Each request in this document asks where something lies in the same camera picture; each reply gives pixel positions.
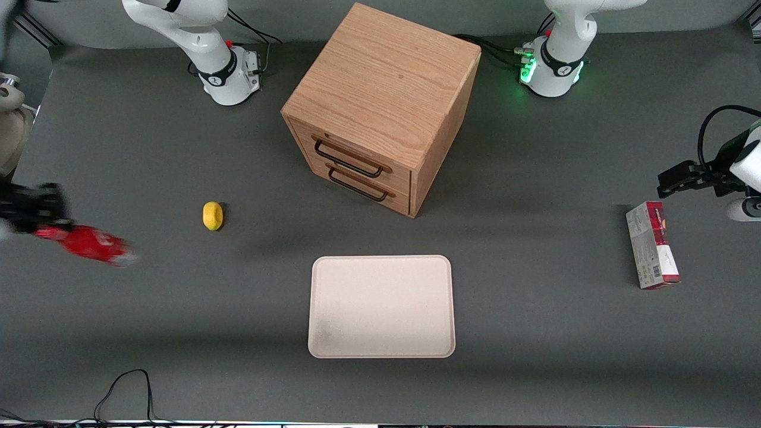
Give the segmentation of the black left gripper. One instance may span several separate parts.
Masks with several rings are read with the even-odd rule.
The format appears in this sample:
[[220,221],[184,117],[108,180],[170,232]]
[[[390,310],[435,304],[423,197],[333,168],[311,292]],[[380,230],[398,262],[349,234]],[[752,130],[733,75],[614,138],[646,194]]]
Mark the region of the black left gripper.
[[[730,167],[744,149],[748,137],[749,132],[742,132],[726,141],[718,149],[715,159],[707,163],[709,175],[706,178],[709,178],[708,183],[711,184],[715,197],[726,197],[731,193],[747,193],[747,184],[731,173]],[[658,197],[665,199],[674,193],[698,190],[702,184],[703,173],[704,167],[693,160],[678,163],[672,169],[658,174]]]

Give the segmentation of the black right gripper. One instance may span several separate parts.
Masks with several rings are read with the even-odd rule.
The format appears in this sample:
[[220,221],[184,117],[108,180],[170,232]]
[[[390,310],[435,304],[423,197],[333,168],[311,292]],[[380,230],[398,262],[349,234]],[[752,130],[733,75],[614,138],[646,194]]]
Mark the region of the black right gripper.
[[33,235],[43,227],[63,231],[73,231],[76,227],[65,206],[63,187],[57,182],[44,182],[37,187],[2,182],[1,217],[10,223],[14,232],[22,235]]

